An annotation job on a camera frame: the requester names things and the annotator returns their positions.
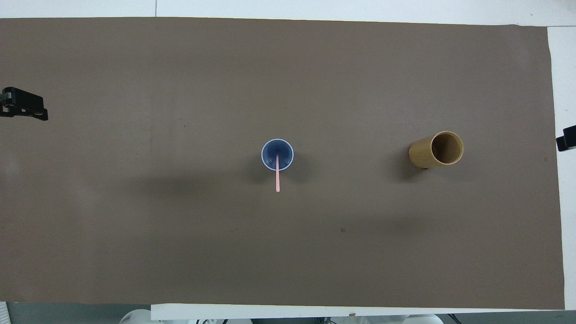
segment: pink straw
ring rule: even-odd
[[[280,162],[278,154],[276,154],[276,192],[280,192]]]

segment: cylinder opening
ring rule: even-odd
[[[440,133],[432,140],[432,154],[441,163],[453,164],[462,157],[462,140],[454,133]]]

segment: brown cylinder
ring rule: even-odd
[[[464,144],[451,131],[422,138],[410,145],[408,155],[413,165],[427,169],[443,167],[458,162],[464,154]]]

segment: blue cup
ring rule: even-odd
[[[276,155],[280,171],[286,169],[294,160],[294,149],[290,143],[281,138],[269,140],[262,147],[262,163],[273,171],[276,171]]]

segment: cup rim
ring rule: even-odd
[[[266,147],[266,145],[268,145],[270,142],[274,142],[274,141],[282,141],[286,144],[288,144],[288,147],[290,148],[290,151],[292,153],[292,158],[290,159],[290,162],[288,164],[286,164],[285,167],[278,169],[278,171],[282,171],[282,170],[286,170],[291,164],[292,161],[294,161],[294,149],[292,148],[292,145],[290,145],[290,143],[288,143],[288,141],[283,140],[281,138],[273,138],[271,140],[269,140],[268,142],[266,142],[266,144],[264,144],[264,146],[262,146],[262,151],[260,151],[260,158],[262,159],[262,163],[264,164],[265,167],[267,167],[268,169],[272,170],[272,171],[276,171],[276,169],[269,167],[266,162],[264,162],[264,148]]]

